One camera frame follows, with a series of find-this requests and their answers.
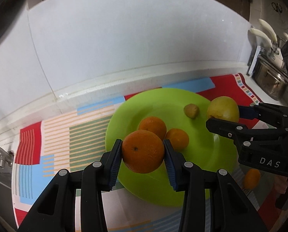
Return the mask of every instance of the white handle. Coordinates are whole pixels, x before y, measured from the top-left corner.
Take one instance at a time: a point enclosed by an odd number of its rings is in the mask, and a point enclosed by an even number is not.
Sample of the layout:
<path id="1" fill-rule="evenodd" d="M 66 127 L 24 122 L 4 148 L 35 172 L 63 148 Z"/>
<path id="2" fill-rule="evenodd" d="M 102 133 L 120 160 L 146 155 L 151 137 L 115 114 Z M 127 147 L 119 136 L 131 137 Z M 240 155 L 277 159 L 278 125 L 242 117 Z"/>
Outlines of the white handle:
<path id="1" fill-rule="evenodd" d="M 259 19 L 259 23 L 270 33 L 271 35 L 271 40 L 276 43 L 277 40 L 277 35 L 275 31 L 273 30 L 272 26 L 270 26 L 266 21 Z"/>
<path id="2" fill-rule="evenodd" d="M 273 44 L 269 37 L 263 32 L 255 28 L 250 28 L 250 32 L 256 36 L 262 37 L 265 40 L 265 43 L 268 47 L 272 48 Z"/>
<path id="3" fill-rule="evenodd" d="M 283 35 L 286 38 L 286 40 L 288 40 L 288 34 L 284 32 Z"/>

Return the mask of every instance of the metal pot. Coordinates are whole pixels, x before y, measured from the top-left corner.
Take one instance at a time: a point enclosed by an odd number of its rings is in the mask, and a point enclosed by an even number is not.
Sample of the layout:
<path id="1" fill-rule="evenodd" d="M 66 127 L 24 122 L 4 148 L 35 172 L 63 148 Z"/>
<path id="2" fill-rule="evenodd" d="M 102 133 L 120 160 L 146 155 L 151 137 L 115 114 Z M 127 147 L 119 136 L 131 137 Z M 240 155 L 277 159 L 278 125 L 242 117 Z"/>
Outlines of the metal pot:
<path id="1" fill-rule="evenodd" d="M 288 87 L 287 75 L 261 56 L 253 74 L 253 79 L 271 98 L 279 101 Z"/>

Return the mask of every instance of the screw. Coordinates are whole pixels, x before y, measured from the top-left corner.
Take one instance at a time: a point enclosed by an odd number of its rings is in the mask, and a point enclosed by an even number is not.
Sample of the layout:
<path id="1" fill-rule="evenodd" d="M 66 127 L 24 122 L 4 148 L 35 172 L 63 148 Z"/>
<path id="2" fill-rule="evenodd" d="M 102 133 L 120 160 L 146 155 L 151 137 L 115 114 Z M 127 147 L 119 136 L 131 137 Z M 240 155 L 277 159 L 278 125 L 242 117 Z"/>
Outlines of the screw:
<path id="1" fill-rule="evenodd" d="M 59 175 L 60 176 L 65 176 L 67 174 L 67 170 L 66 169 L 61 169 L 60 171 L 59 171 Z"/>
<path id="2" fill-rule="evenodd" d="M 219 169 L 218 171 L 221 175 L 227 175 L 227 171 L 225 169 Z"/>
<path id="3" fill-rule="evenodd" d="M 249 141 L 244 141 L 243 145 L 246 146 L 246 147 L 248 147 L 248 146 L 251 145 L 251 143 L 250 143 Z"/>
<path id="4" fill-rule="evenodd" d="M 102 163 L 99 162 L 99 161 L 95 161 L 95 162 L 92 164 L 93 167 L 101 167 L 101 165 L 102 165 Z"/>
<path id="5" fill-rule="evenodd" d="M 186 161 L 186 162 L 184 163 L 184 166 L 185 166 L 185 167 L 193 167 L 193 163 L 190 162 L 190 161 Z"/>

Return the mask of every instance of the colorful tablecloth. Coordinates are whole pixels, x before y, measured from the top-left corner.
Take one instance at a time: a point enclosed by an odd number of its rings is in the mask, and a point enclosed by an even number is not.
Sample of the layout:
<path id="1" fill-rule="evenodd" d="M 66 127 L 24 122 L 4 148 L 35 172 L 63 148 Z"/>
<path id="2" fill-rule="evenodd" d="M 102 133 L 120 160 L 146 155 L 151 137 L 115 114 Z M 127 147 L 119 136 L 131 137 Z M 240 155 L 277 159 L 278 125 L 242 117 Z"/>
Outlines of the colorful tablecloth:
<path id="1" fill-rule="evenodd" d="M 261 100 L 245 84 L 242 74 L 230 74 L 166 85 L 198 93 L 209 100 L 229 96 L 239 105 L 258 104 Z M 82 170 L 99 160 L 105 152 L 105 133 L 116 109 L 133 95 L 121 96 L 30 125 L 20 131 L 20 143 L 12 175 L 12 198 L 17 225 L 53 176 L 62 168 Z M 249 128 L 268 128 L 257 120 L 240 120 Z M 237 166 L 233 178 L 241 186 L 246 167 Z M 262 172 L 259 186 L 246 191 L 269 229 L 282 223 L 285 216 L 274 206 L 276 193 L 272 176 Z M 76 231 L 80 226 L 80 190 L 76 192 Z M 117 181 L 111 192 L 102 193 L 109 231 L 150 232 L 178 230 L 181 208 L 160 207 L 128 192 Z M 206 201 L 206 231 L 210 228 L 209 200 Z"/>

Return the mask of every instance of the orange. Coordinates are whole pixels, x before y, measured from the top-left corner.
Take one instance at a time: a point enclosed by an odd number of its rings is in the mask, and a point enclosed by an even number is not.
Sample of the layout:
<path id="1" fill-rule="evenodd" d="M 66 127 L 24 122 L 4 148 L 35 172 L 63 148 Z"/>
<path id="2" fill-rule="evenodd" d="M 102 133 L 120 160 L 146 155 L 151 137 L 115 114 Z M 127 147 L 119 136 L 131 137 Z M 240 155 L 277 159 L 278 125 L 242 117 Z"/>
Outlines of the orange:
<path id="1" fill-rule="evenodd" d="M 165 135 L 165 139 L 169 139 L 175 151 L 186 148 L 189 144 L 188 134 L 177 128 L 170 129 Z"/>
<path id="2" fill-rule="evenodd" d="M 251 168 L 245 175 L 242 183 L 245 189 L 254 189 L 260 181 L 261 173 L 259 170 Z"/>
<path id="3" fill-rule="evenodd" d="M 167 127 L 162 119 L 158 117 L 147 117 L 140 122 L 139 130 L 147 130 L 157 135 L 161 140 L 167 133 Z"/>
<path id="4" fill-rule="evenodd" d="M 123 162 L 135 173 L 151 173 L 162 164 L 164 158 L 161 139 L 146 130 L 138 130 L 125 137 L 121 152 Z"/>

